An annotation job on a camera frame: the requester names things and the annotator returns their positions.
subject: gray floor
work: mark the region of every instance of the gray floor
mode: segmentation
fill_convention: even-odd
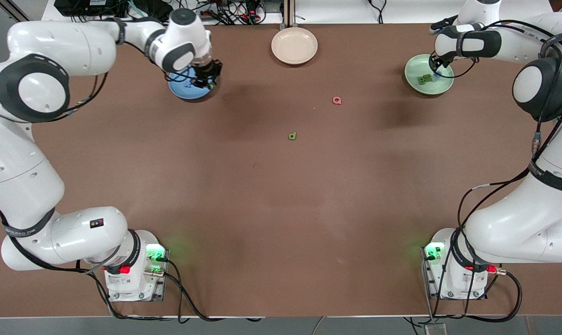
[[[223,320],[203,322],[135,322],[111,318],[0,319],[0,335],[310,335],[318,318],[266,318],[261,322]],[[510,322],[488,324],[449,320],[449,335],[562,335],[562,316],[518,316]],[[402,318],[327,318],[317,335],[415,335]]]

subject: brown table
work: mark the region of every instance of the brown table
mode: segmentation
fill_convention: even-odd
[[[432,51],[427,25],[307,28],[319,51],[301,67],[272,55],[276,27],[212,28],[223,77],[196,103],[121,47],[95,101],[34,126],[66,183],[57,209],[118,207],[172,250],[208,315],[427,314],[419,247],[456,225],[466,189],[528,161],[535,125],[510,93],[520,66],[481,60],[428,98],[402,74]],[[91,82],[73,80],[75,95]],[[522,314],[562,314],[562,264],[506,268],[523,284]],[[502,279],[470,312],[506,314],[514,299]],[[170,287],[163,303],[117,307],[174,315],[176,304]],[[460,313],[463,303],[441,306]],[[15,272],[0,257],[0,316],[106,313],[89,278]]]

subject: green plate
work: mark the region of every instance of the green plate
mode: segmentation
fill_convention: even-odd
[[[419,93],[427,95],[440,94],[448,91],[453,85],[454,79],[442,78],[434,74],[430,68],[430,64],[428,64],[428,59],[430,59],[430,55],[417,55],[407,62],[405,65],[405,78],[407,82]],[[448,77],[452,77],[454,74],[450,66],[447,68],[440,67],[438,73]],[[421,85],[419,83],[419,77],[426,74],[432,76],[432,81]]]

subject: small black label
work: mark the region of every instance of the small black label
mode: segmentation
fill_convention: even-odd
[[[96,227],[102,227],[105,223],[102,219],[96,219],[91,221],[91,229]]]

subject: white plate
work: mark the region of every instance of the white plate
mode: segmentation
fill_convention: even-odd
[[[272,39],[272,53],[287,64],[306,63],[318,50],[316,37],[304,28],[291,27],[278,32]]]

